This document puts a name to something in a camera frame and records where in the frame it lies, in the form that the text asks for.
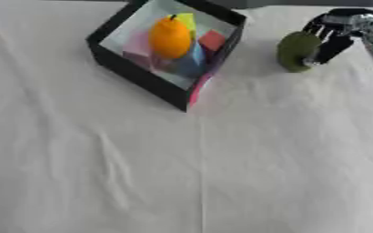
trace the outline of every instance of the green ball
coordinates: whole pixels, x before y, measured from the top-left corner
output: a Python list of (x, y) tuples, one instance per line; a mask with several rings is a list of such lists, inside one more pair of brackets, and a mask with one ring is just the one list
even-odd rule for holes
[(321, 45), (321, 39), (306, 32), (295, 32), (284, 37), (277, 47), (278, 62), (290, 72), (303, 72), (310, 67), (301, 60), (310, 56)]

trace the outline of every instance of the orange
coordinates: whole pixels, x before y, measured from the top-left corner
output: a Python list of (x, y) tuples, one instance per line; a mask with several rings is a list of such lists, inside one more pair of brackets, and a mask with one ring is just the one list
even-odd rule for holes
[(166, 59), (177, 59), (185, 55), (191, 46), (191, 35), (184, 23), (176, 19), (162, 18), (151, 28), (149, 43), (152, 50)]

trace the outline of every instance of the blue block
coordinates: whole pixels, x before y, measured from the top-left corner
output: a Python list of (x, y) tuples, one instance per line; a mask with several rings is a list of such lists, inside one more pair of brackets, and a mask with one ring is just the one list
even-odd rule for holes
[(196, 76), (205, 68), (206, 58), (201, 45), (194, 41), (186, 55), (173, 60), (171, 71), (181, 76)]

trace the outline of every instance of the box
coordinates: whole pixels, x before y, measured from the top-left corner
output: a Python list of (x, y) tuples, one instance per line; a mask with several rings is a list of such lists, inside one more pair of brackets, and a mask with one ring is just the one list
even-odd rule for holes
[[(122, 56), (123, 44), (134, 30), (147, 30), (156, 20), (180, 13), (194, 14), (197, 39), (211, 29), (227, 39), (198, 74), (183, 77), (147, 70)], [(87, 38), (87, 43), (99, 65), (187, 111), (196, 103), (201, 87), (240, 41), (245, 22), (243, 15), (203, 0), (141, 0), (128, 4), (112, 16)]]

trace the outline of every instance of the white cloth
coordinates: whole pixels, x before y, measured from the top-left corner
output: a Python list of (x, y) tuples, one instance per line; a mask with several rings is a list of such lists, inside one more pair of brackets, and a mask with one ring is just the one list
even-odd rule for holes
[(275, 61), (327, 8), (242, 11), (185, 114), (94, 62), (85, 38), (122, 5), (0, 4), (1, 233), (373, 232), (373, 61)]

